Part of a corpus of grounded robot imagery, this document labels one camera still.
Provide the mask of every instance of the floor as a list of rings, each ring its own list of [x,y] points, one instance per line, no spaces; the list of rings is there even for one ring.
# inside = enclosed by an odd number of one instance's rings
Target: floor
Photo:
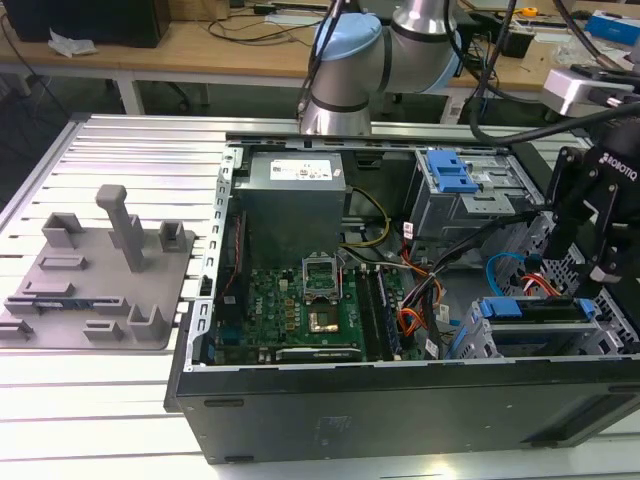
[[[51,91],[70,112],[121,113],[115,89],[102,80],[43,78]],[[33,167],[56,138],[66,120],[56,104],[34,78],[29,79],[32,94],[19,98],[10,92],[0,100],[0,208],[10,200]],[[271,87],[211,85],[211,105],[201,106],[197,86],[182,85],[193,99],[186,115],[293,118],[297,91]],[[185,115],[179,110],[179,97],[163,83],[142,82],[141,93],[149,115]],[[391,114],[382,115],[382,98],[371,102],[374,121],[438,123],[445,98],[404,95]],[[487,125],[542,126],[546,108],[521,106],[506,101],[489,101],[483,123]],[[468,109],[461,118],[466,123]]]

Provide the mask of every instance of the wooden desk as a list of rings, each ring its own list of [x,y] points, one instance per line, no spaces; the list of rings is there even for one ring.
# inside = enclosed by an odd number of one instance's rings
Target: wooden desk
[[[541,13],[555,13],[551,0],[530,0]],[[640,16],[640,6],[614,3],[578,2],[574,9],[606,9],[615,13]],[[255,18],[233,18],[225,22],[229,28],[240,28],[259,21]],[[120,88],[127,113],[142,114],[144,109],[137,90],[137,80],[177,81],[198,84],[226,83],[236,85],[268,85],[299,87],[307,73],[309,47],[292,41],[277,46],[247,46],[212,37],[206,24],[173,22],[165,38],[155,49],[138,49],[115,45],[98,45],[96,55],[67,59],[46,44],[23,43],[10,32],[16,47],[36,72],[52,76],[77,76],[115,80]],[[229,32],[236,37],[260,36],[277,32],[280,27],[260,24],[246,30]],[[313,36],[312,28],[292,34],[306,44]],[[524,59],[501,57],[497,63],[500,86],[514,94],[536,98],[555,64],[554,45],[532,42]],[[0,40],[0,71],[26,74],[5,39]],[[443,94],[455,101],[448,123],[457,121],[457,110],[476,81],[468,73],[454,78]]]

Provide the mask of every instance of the green circuit board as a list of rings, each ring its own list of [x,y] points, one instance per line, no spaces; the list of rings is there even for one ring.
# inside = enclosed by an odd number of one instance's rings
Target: green circuit board
[[[335,347],[356,348],[367,358],[365,335],[371,333],[371,318],[361,317],[354,269],[343,269],[338,275],[340,300],[334,304],[320,300],[307,304],[304,300],[302,268],[288,270],[253,270],[249,281],[247,317],[233,343],[226,343],[216,351],[216,363],[262,363],[259,352],[277,348]],[[397,305],[404,296],[402,277],[396,269],[384,269],[384,298],[395,320]],[[319,269],[310,274],[314,288],[331,288],[332,273]],[[398,332],[397,341],[402,338]],[[415,345],[400,352],[404,360],[418,360],[421,352]]]
[[[286,278],[289,280],[284,288],[281,281]],[[330,272],[318,272],[313,282],[314,286],[321,285],[321,288],[333,285]],[[249,290],[249,321],[243,328],[243,343],[343,345],[363,349],[353,270],[343,272],[342,300],[333,308],[338,313],[336,331],[312,332],[309,313],[313,307],[306,305],[303,300],[302,270],[254,270]]]

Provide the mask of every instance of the slotted aluminum surface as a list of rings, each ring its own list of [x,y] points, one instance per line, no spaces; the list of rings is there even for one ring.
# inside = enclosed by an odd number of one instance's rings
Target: slotted aluminum surface
[[[0,295],[13,293],[40,251],[50,212],[73,211],[107,226],[93,197],[122,183],[143,226],[185,220],[204,235],[227,131],[295,133],[286,120],[94,116],[72,124],[0,215]],[[494,135],[514,128],[488,129]],[[374,133],[470,138],[464,126],[375,125]],[[577,145],[570,135],[536,143],[543,157]],[[193,297],[203,240],[196,241],[182,295]],[[186,312],[186,302],[179,312]],[[463,453],[210,467],[182,415],[162,408],[175,346],[161,352],[0,351],[0,478],[189,476],[212,479],[640,478],[640,414],[569,450]],[[437,414],[419,412],[418,414]]]

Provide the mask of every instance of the table leg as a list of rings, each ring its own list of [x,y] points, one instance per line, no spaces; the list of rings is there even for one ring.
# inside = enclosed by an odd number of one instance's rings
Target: table leg
[[[138,84],[132,78],[120,77],[116,78],[118,90],[120,90],[120,98],[124,105],[124,111],[127,115],[144,115],[144,106],[140,98],[140,90]]]
[[[440,117],[440,124],[456,125],[460,120],[460,114],[466,100],[465,95],[450,94]]]
[[[211,105],[211,98],[209,97],[209,84],[200,84],[200,105],[208,107]]]
[[[382,94],[382,115],[391,115],[393,111],[393,93],[385,92]]]
[[[2,74],[2,78],[7,85],[18,92],[18,95],[21,97],[28,97],[31,95],[31,89],[29,88],[29,85],[27,85],[24,75],[4,73]]]

